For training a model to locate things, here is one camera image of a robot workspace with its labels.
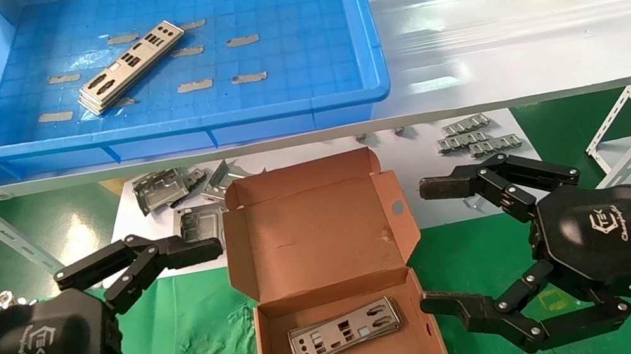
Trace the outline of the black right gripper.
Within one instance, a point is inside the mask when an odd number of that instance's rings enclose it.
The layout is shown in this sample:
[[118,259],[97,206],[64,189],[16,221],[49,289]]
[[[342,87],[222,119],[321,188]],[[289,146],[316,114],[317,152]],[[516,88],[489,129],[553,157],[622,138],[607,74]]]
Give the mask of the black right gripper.
[[[467,332],[497,334],[527,354],[621,328],[631,315],[616,297],[631,295],[631,185],[588,190],[575,186],[579,178],[572,167],[503,153],[421,179],[424,200],[477,195],[522,223],[536,220],[544,256],[499,298],[427,291],[422,311],[453,315]],[[525,187],[552,193],[537,204]],[[525,316],[549,282],[593,306],[540,321]]]

